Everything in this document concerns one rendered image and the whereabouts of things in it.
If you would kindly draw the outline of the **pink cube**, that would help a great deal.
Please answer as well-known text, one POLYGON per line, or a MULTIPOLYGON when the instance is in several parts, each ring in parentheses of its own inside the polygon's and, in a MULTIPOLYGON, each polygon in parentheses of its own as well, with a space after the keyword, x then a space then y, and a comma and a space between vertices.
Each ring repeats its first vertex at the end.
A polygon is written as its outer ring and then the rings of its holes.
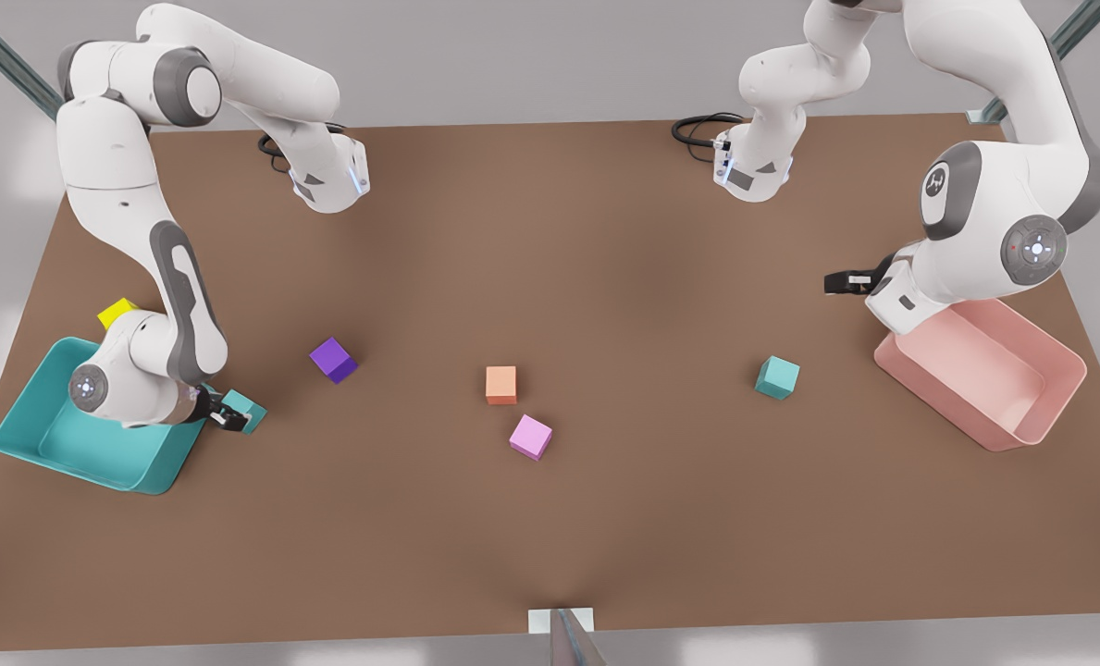
POLYGON ((515 430, 509 436, 509 446, 512 446, 513 450, 517 450, 527 456, 527 458, 538 461, 544 455, 552 434, 552 427, 536 421, 529 414, 524 414, 520 421, 517 422, 515 430))

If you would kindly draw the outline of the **pink tray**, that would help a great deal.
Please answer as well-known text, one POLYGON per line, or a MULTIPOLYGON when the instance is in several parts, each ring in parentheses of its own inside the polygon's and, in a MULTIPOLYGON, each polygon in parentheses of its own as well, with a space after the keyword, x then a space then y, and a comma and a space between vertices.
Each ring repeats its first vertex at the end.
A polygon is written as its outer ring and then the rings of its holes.
POLYGON ((1087 376, 1080 354, 1002 301, 953 304, 872 358, 989 451, 1044 441, 1087 376))

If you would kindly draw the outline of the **teal tray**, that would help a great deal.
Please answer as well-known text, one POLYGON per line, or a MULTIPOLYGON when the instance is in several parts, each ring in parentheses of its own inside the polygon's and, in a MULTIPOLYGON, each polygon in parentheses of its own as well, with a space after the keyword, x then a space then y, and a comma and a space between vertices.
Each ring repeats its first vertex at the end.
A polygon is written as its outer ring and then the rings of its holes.
POLYGON ((1 422, 0 451, 97 485, 157 496, 176 481, 204 423, 122 427, 77 410, 68 380, 97 349, 97 342, 72 337, 51 346, 1 422))

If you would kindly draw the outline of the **teal blue cube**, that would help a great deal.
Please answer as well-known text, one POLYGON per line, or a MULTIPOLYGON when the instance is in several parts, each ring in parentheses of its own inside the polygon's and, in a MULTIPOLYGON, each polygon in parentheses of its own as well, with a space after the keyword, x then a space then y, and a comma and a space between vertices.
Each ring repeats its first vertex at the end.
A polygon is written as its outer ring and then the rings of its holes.
POLYGON ((785 400, 795 391, 800 365, 771 354, 760 367, 754 389, 769 397, 785 400))
POLYGON ((230 389, 221 400, 221 405, 227 410, 228 421, 223 426, 226 430, 241 432, 242 434, 253 433, 258 422, 266 417, 267 410, 254 403, 249 397, 241 395, 237 389, 230 389))

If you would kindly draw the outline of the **purple cube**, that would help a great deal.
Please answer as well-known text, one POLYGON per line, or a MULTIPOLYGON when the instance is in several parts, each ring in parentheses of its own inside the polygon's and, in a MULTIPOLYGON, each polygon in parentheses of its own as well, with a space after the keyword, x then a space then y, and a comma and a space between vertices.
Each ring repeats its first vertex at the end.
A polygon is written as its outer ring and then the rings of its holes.
POLYGON ((359 367, 356 360, 346 353, 345 347, 339 343, 336 337, 329 337, 315 347, 309 358, 326 379, 334 384, 342 383, 342 380, 354 374, 359 367))

